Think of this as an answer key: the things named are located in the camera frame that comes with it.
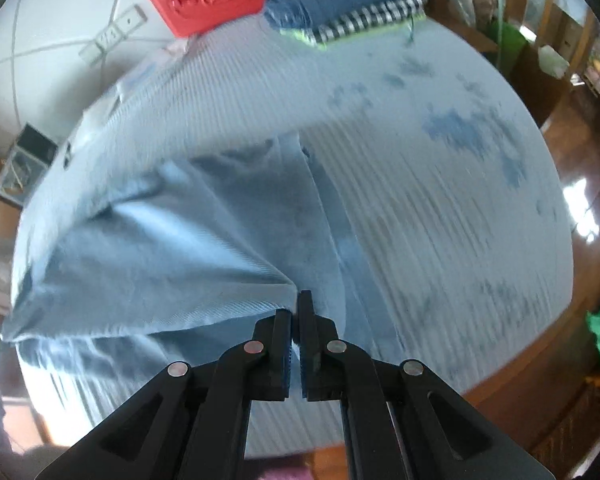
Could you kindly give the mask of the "white striped bed sheet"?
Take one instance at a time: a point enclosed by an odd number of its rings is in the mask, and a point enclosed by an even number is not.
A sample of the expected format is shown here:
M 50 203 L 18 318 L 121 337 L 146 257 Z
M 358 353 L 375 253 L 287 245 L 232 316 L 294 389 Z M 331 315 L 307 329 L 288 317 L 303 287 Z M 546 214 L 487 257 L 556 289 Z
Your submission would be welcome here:
M 87 141 L 70 136 L 20 219 L 14 307 L 32 264 L 126 182 L 283 136 L 335 185 L 399 337 L 390 363 L 419 359 L 465 392 L 568 306 L 557 170 L 528 110 L 480 54 L 429 20 L 413 35 L 393 28 L 317 50 L 252 16 L 192 40 Z M 79 432 L 145 383 L 21 363 L 41 374 L 28 383 L 38 408 Z

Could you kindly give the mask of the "black framed box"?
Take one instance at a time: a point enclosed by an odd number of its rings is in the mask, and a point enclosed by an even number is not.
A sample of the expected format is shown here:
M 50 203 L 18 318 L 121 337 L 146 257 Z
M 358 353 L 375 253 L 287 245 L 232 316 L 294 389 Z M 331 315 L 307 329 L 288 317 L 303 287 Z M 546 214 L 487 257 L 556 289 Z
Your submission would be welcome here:
M 10 148 L 0 171 L 0 196 L 22 208 L 54 161 L 58 144 L 27 124 Z

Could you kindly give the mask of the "folded lime green garment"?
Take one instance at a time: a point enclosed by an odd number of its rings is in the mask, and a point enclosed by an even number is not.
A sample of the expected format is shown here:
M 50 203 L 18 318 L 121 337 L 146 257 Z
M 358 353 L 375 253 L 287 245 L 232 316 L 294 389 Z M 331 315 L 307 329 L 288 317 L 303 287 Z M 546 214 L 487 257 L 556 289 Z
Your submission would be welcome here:
M 389 13 L 345 15 L 332 24 L 317 29 L 281 29 L 279 33 L 300 41 L 308 47 L 324 50 L 337 41 L 348 40 L 372 34 L 386 32 L 389 29 L 405 27 L 413 35 L 415 23 L 426 18 L 424 11 L 413 14 L 391 15 Z

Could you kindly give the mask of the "folded checkered garment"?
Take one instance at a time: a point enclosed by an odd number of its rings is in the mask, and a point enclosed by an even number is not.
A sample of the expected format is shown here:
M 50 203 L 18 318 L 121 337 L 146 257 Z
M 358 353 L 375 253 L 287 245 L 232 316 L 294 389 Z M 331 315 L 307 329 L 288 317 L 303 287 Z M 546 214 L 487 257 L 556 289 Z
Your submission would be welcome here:
M 342 14 L 325 25 L 302 29 L 299 37 L 311 47 L 343 40 L 375 29 L 408 25 L 426 16 L 428 0 L 386 0 Z

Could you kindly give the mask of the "light blue corduroy pants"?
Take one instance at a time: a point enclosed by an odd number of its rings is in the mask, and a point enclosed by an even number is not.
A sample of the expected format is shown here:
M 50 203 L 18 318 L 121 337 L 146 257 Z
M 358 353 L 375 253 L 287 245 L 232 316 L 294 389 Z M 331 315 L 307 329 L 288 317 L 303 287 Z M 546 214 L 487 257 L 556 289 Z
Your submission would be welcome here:
M 141 384 L 217 359 L 302 290 L 345 340 L 400 360 L 335 185 L 283 136 L 120 186 L 32 264 L 2 336 L 33 367 Z

